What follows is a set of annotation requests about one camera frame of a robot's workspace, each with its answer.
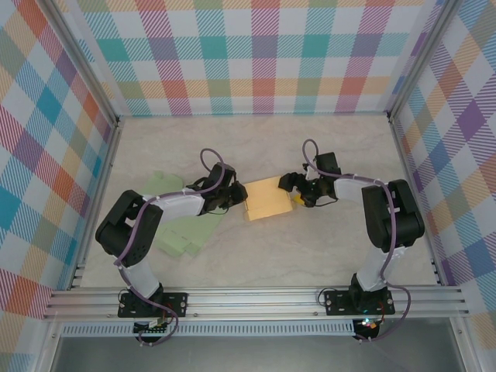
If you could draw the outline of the grey metal panel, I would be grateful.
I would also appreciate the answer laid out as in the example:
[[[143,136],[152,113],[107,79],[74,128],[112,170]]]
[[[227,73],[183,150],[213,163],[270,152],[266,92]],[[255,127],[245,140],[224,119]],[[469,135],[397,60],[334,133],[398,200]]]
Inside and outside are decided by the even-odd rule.
[[[64,338],[50,372],[465,372],[454,348],[342,337]]]

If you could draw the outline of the small left circuit board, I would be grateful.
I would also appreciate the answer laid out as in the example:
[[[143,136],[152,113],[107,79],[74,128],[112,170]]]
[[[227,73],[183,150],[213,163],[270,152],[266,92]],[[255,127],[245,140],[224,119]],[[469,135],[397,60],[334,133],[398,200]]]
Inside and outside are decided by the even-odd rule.
[[[168,324],[166,322],[135,322],[133,332],[135,334],[165,334],[167,333]]]

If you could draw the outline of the orange paper box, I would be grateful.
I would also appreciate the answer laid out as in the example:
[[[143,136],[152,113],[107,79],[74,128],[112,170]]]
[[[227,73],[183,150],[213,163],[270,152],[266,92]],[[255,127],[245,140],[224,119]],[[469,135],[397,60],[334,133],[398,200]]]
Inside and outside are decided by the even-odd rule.
[[[269,177],[245,184],[245,217],[252,222],[291,212],[293,203],[287,191],[279,188],[281,176]]]

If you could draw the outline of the aluminium frame post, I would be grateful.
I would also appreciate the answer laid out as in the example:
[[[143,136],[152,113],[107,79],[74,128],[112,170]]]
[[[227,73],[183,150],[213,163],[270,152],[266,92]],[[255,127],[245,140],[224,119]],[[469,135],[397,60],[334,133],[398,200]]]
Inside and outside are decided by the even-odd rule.
[[[43,10],[45,16],[54,27],[56,34],[59,36],[67,54],[71,58],[77,71],[81,74],[84,82],[87,84],[89,91],[94,95],[95,101],[104,112],[115,128],[119,127],[120,118],[111,105],[107,94],[104,92],[95,72],[93,71],[88,59],[76,37],[67,24],[63,13],[60,11],[55,0],[37,0],[38,5]]]
[[[394,125],[394,121],[398,118],[400,111],[406,105],[422,72],[432,59],[437,46],[462,3],[463,0],[445,0],[440,7],[437,17],[432,21],[432,27],[425,35],[418,48],[418,53],[413,60],[412,67],[405,75],[403,83],[398,89],[398,93],[394,96],[390,108],[386,111],[387,119],[391,126]]]

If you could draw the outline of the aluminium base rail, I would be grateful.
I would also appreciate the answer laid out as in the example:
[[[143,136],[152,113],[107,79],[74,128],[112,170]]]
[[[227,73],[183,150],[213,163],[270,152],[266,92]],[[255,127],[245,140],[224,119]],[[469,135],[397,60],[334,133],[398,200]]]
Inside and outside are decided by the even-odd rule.
[[[393,319],[406,314],[409,319],[450,318],[470,315],[463,292],[458,287],[420,285],[410,287],[407,295],[391,291],[395,313]],[[261,288],[166,288],[166,292],[188,294],[185,320],[297,320],[323,319],[326,310],[317,302],[316,287]],[[55,291],[44,312],[46,321],[116,320],[118,294],[113,288],[73,288]]]

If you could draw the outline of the green paper box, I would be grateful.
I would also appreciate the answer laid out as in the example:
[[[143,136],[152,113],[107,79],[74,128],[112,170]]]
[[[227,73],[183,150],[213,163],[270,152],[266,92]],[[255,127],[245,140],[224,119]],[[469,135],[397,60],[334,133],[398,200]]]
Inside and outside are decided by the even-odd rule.
[[[162,195],[179,191],[183,186],[180,177],[155,170],[141,192],[144,195]],[[171,257],[179,257],[183,253],[195,256],[208,242],[222,219],[223,214],[206,214],[161,223],[154,237],[153,247]]]

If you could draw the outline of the aluminium side floor rail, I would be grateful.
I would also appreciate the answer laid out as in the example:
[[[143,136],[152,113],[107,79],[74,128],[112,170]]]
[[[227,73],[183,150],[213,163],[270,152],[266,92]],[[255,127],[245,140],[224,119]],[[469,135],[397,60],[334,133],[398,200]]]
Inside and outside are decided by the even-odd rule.
[[[88,220],[85,223],[81,241],[75,250],[73,260],[69,266],[68,275],[64,282],[64,286],[62,287],[63,291],[69,291],[72,289],[73,284],[76,281],[76,272],[80,269],[84,270],[87,256],[94,239],[98,224],[98,217],[102,208],[103,198],[105,196],[105,189],[109,182],[109,177],[114,164],[115,155],[119,147],[124,124],[125,119],[123,117],[117,118],[110,132],[109,145],[105,152],[102,166],[97,178],[95,193],[89,205]]]
[[[398,135],[398,131],[397,131],[396,126],[394,124],[394,120],[388,117],[387,122],[388,122],[388,125],[390,128],[390,131],[391,131],[391,135],[392,135],[393,140],[394,140],[394,144],[395,144],[396,149],[398,151],[398,156],[400,158],[401,165],[402,165],[402,168],[404,170],[406,179],[410,185],[413,197],[415,199],[415,202],[417,203],[418,210],[420,211],[421,217],[422,217],[423,222],[424,222],[425,233],[424,233],[423,239],[425,240],[427,250],[429,251],[432,270],[433,270],[433,273],[434,273],[435,278],[436,278],[436,283],[440,286],[446,286],[446,277],[443,273],[443,268],[439,266],[439,255],[437,254],[437,252],[433,246],[432,234],[431,234],[431,231],[429,228],[428,219],[422,210],[421,198],[420,198],[420,195],[418,193],[415,180],[413,178],[413,173],[411,172],[411,169],[408,165],[406,152],[401,145],[401,139],[400,139],[400,136]]]

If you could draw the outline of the aluminium front post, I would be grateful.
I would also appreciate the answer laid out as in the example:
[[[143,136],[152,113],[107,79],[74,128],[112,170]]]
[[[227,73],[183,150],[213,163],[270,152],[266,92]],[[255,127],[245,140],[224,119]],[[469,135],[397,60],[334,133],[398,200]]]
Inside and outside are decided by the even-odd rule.
[[[484,372],[477,356],[476,345],[470,334],[468,322],[462,317],[452,317],[450,323],[466,372]]]
[[[40,353],[33,372],[51,372],[62,329],[63,323],[57,320],[47,322],[43,326],[44,334],[40,344]]]

